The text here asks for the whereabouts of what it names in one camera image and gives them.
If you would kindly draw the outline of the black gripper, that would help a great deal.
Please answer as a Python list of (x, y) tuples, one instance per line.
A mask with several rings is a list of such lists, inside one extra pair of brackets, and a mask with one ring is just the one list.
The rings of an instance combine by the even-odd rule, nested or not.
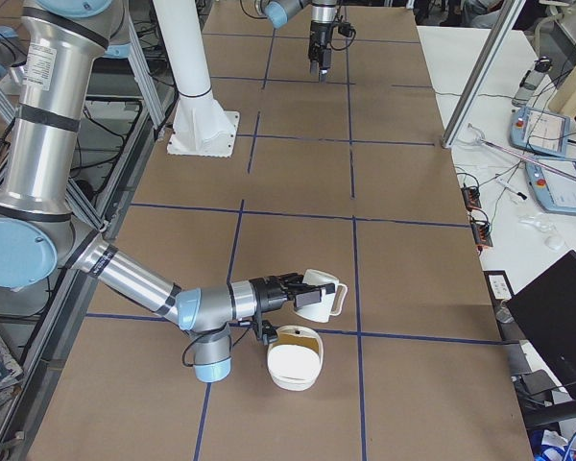
[(250, 284), (260, 313), (279, 310), (288, 300), (295, 309), (300, 309), (321, 303), (325, 295), (333, 293), (332, 283), (303, 284), (303, 275), (299, 273), (250, 279)]
[(315, 20), (310, 22), (308, 58), (311, 62), (309, 73), (311, 75), (318, 74), (320, 82), (326, 80), (327, 73), (331, 67), (331, 40), (331, 22), (320, 22)]

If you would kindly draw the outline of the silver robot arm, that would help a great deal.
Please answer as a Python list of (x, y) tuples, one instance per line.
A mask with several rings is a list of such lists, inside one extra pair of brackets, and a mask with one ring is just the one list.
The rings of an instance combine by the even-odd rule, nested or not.
[(200, 381), (216, 382), (231, 369), (231, 322), (251, 319), (256, 337), (272, 343), (264, 313), (285, 303), (321, 307), (337, 290), (291, 273), (184, 291), (72, 213), (65, 192), (92, 66), (126, 38), (127, 16), (124, 1), (24, 5), (31, 42), (0, 186), (0, 286), (29, 286), (58, 267), (86, 273), (185, 331), (192, 349), (184, 364)]
[(337, 27), (338, 3), (336, 1), (306, 0), (257, 0), (255, 10), (266, 17), (275, 29), (286, 25), (306, 7), (312, 8), (309, 29), (308, 59), (310, 73), (324, 82), (332, 63), (332, 38)]

